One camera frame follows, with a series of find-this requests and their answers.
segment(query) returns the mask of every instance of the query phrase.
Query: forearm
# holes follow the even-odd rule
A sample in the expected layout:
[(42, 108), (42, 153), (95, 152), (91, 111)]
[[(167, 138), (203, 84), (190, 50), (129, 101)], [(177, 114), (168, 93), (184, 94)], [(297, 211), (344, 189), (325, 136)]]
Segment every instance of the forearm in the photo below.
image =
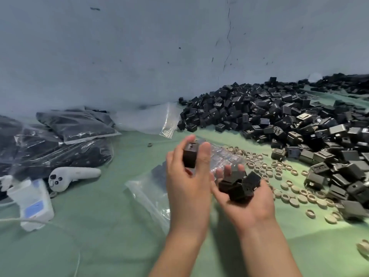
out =
[(247, 229), (239, 236), (251, 277), (302, 277), (275, 219)]
[(169, 233), (165, 247), (156, 261), (149, 277), (187, 277), (202, 244), (201, 239), (180, 233)]

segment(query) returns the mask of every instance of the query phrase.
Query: white vr controller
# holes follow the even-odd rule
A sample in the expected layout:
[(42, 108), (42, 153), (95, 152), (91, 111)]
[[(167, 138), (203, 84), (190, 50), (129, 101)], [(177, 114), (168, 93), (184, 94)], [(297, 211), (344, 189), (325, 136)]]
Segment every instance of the white vr controller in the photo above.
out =
[(101, 175), (98, 168), (87, 167), (58, 167), (49, 176), (49, 187), (52, 191), (62, 192), (73, 181), (97, 178)]

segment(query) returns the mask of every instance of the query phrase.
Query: white device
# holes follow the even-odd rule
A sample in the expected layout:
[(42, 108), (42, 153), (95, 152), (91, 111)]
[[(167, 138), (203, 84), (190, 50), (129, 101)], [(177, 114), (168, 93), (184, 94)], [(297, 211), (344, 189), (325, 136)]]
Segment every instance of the white device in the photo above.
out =
[[(34, 219), (41, 222), (48, 222), (54, 217), (49, 192), (42, 179), (17, 181), (12, 176), (7, 175), (0, 178), (2, 181), (2, 191), (19, 206), (20, 220)], [(22, 222), (21, 227), (26, 231), (32, 231), (43, 227), (44, 224), (34, 222)]]
[(62, 192), (65, 191), (73, 181), (97, 178), (100, 175), (101, 170), (98, 168), (58, 167), (51, 172), (48, 182), (51, 190)]

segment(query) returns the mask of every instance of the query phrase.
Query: gray wall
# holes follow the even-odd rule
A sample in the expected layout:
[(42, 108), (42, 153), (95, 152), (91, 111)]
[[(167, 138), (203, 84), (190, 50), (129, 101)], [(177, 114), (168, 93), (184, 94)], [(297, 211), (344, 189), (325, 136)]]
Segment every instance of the gray wall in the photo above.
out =
[(122, 108), (234, 81), (369, 73), (368, 7), (369, 0), (2, 0), (0, 113)]

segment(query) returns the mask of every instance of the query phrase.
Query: hand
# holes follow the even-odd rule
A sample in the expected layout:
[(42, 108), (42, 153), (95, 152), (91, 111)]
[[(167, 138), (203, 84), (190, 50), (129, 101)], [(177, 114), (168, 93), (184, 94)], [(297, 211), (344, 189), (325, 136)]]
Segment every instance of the hand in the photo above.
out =
[[(243, 165), (238, 165), (239, 171), (244, 171)], [(231, 166), (226, 165), (224, 175), (230, 176)], [(221, 169), (216, 170), (217, 183), (224, 178)], [(254, 191), (254, 197), (247, 204), (237, 204), (229, 200), (228, 194), (220, 192), (216, 183), (212, 183), (211, 191), (224, 209), (230, 221), (236, 228), (238, 235), (242, 235), (249, 228), (254, 227), (258, 223), (275, 220), (273, 192), (270, 187), (261, 179), (260, 187)]]
[(169, 234), (205, 239), (211, 203), (210, 144), (200, 145), (195, 176), (182, 161), (183, 149), (194, 142), (195, 135), (187, 136), (166, 156), (166, 188), (170, 206)]

